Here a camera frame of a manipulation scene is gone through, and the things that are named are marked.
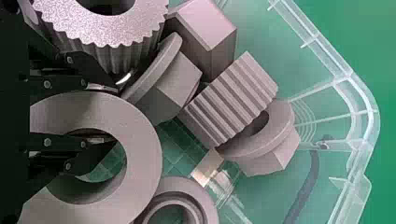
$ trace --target knurled metal part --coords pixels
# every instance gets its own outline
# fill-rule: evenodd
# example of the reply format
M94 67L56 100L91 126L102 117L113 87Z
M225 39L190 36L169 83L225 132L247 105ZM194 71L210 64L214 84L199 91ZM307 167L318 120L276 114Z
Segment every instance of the knurled metal part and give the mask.
M207 148L247 127L272 102L277 85L248 53L196 96L178 118Z
M168 4L169 0L35 0L33 8L60 50L87 52L106 72L126 74L156 49ZM122 13L93 12L111 5L123 7Z

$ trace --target gear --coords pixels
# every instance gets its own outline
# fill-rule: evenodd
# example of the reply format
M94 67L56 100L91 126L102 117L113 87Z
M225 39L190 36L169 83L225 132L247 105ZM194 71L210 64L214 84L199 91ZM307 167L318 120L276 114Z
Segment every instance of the gear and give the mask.
M91 54L108 73L126 74L156 49L169 0L35 0L62 51Z

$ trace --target square block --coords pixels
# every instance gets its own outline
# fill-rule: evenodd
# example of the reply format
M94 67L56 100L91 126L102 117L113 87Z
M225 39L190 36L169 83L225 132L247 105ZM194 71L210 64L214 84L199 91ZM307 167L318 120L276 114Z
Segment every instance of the square block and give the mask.
M233 62L236 27L212 0L191 0L170 9L163 36L173 32L183 38L181 52L203 71L203 81L214 80Z

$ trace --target hexagonal nut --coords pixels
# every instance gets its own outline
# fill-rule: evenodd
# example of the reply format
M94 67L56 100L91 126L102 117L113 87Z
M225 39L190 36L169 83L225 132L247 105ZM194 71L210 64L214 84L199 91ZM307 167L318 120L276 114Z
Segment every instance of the hexagonal nut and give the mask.
M163 76L135 105L156 126L173 119L198 89L202 72L179 52Z
M239 168L246 176L269 175L285 170L295 150L300 144L300 136L293 129L289 136L274 150L250 161L238 161Z
M170 9L163 36L173 32L183 38L181 52L203 71L203 81L213 81L233 62L236 27L212 0L191 0Z

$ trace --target round hole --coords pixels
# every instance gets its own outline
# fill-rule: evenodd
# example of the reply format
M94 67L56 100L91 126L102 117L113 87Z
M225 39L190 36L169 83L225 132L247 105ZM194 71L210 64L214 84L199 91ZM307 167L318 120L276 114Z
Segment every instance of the round hole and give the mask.
M91 144L100 144L114 140L111 134L97 129L80 129L69 134L83 137ZM91 172L86 175L76 176L76 178L89 183L104 182L119 174L125 164L126 154L122 145L118 142Z
M262 111L243 131L244 136L253 136L259 133L267 125L270 116L267 111Z
M135 0L77 0L89 11L104 15L120 15L134 6Z
M186 208L177 204L167 205L158 210L148 221L148 224L157 223L185 223L184 213Z
M113 140L111 134L84 129L70 133L83 136L91 143ZM96 203L111 195L122 183L128 161L120 143L106 155L93 171L84 176L60 175L55 178L47 189L61 201L72 204Z
M20 13L20 5L17 0L0 0L4 6L4 9L11 14Z

